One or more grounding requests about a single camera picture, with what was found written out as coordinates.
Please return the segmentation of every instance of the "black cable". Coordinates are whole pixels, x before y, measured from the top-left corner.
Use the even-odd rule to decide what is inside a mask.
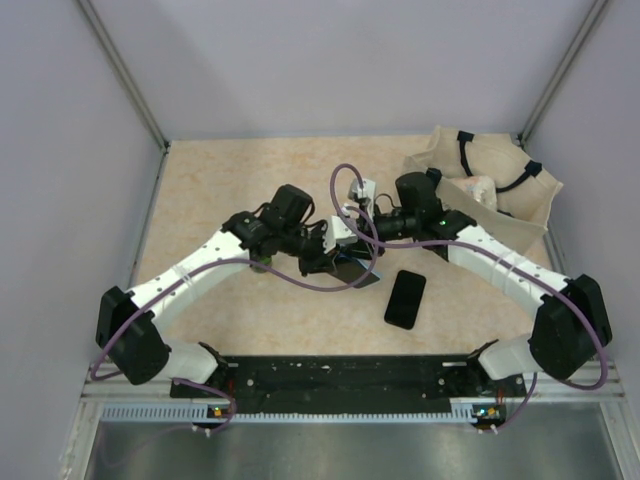
[[[380,197],[388,198],[389,202],[391,202],[391,208],[398,208],[396,205],[394,205],[393,198],[391,198],[391,195],[389,195],[388,193],[381,193],[373,200],[373,203],[376,203]]]
[[[327,221],[326,221],[326,220],[318,220],[317,222],[312,223],[311,225],[305,225],[305,227],[307,227],[307,228],[311,229],[311,228],[313,228],[313,227],[317,227],[318,225],[321,225],[321,224],[323,224],[323,223],[324,223],[325,225],[328,225],[328,223],[327,223]]]
[[[302,223],[303,225],[305,225],[305,224],[309,221],[309,219],[310,219],[311,217],[313,217],[313,214],[314,214],[314,213],[316,213],[316,203],[315,203],[313,200],[311,200],[311,208],[310,208],[310,210],[309,210],[309,214],[305,217],[305,219],[304,219],[304,220],[302,220],[302,222],[301,222],[301,223]]]
[[[256,213],[258,213],[260,210],[262,210],[267,205],[269,205],[269,202],[264,202],[262,205],[260,205],[258,208],[256,208],[253,212],[251,212],[251,215],[255,215]]]

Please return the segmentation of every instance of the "wooden table surface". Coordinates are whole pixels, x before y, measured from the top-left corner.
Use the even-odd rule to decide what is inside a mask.
[[[164,272],[198,248],[232,214],[253,210],[291,183],[311,194],[315,219],[333,212],[332,169],[354,164],[396,200],[394,180],[406,155],[425,150],[427,135],[269,138],[174,142],[162,179],[138,283]],[[346,201],[352,180],[338,179]],[[549,267],[542,241],[528,256]],[[297,260],[273,266],[301,278]],[[383,320],[400,269],[427,277],[413,330]],[[204,341],[222,354],[416,354],[470,352],[489,340],[531,329],[531,320],[498,289],[422,249],[389,251],[378,263],[382,281],[340,293],[315,293],[249,269],[229,278],[183,312],[166,334]],[[336,285],[328,275],[306,279]]]

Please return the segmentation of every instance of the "grey wall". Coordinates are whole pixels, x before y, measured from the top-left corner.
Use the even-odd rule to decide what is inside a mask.
[[[610,348],[640,419],[640,2],[612,2],[529,146],[566,183],[552,221],[604,289]]]
[[[93,0],[165,134],[519,131],[591,0]]]
[[[0,478],[47,479],[160,154],[73,2],[0,13]]]

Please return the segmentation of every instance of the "beige bag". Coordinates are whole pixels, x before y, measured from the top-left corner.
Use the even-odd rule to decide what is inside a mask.
[[[551,202],[562,188],[542,165],[500,135],[473,135],[436,127],[427,150],[405,159],[404,173],[437,168],[437,189],[450,208],[474,218],[497,240],[525,253],[547,231]],[[498,212],[491,211],[448,178],[486,175],[496,183]]]

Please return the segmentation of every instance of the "smartphone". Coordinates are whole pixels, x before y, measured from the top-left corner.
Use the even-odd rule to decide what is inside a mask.
[[[418,317],[422,293],[427,279],[417,273],[400,270],[384,312],[384,321],[396,327],[411,330]]]

